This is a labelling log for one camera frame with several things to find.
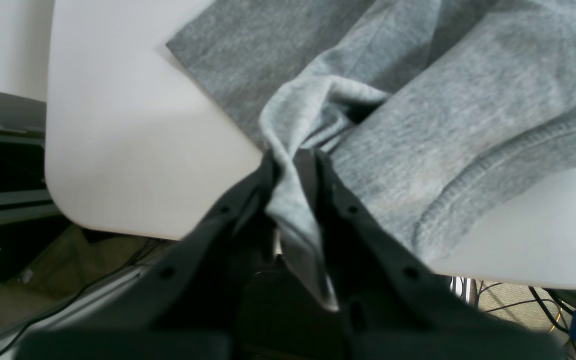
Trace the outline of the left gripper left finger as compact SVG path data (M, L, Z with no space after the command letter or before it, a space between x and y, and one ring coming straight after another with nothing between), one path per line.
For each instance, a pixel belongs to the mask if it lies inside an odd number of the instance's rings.
M276 257L275 224L265 214L276 174L264 155L132 287L70 325L28 333L14 358L239 360L243 294Z

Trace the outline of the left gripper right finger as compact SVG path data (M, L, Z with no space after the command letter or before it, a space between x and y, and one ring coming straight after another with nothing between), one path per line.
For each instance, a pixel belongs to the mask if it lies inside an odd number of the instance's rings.
M349 360L562 360L545 332L483 314L386 233L317 150L294 164L319 226Z

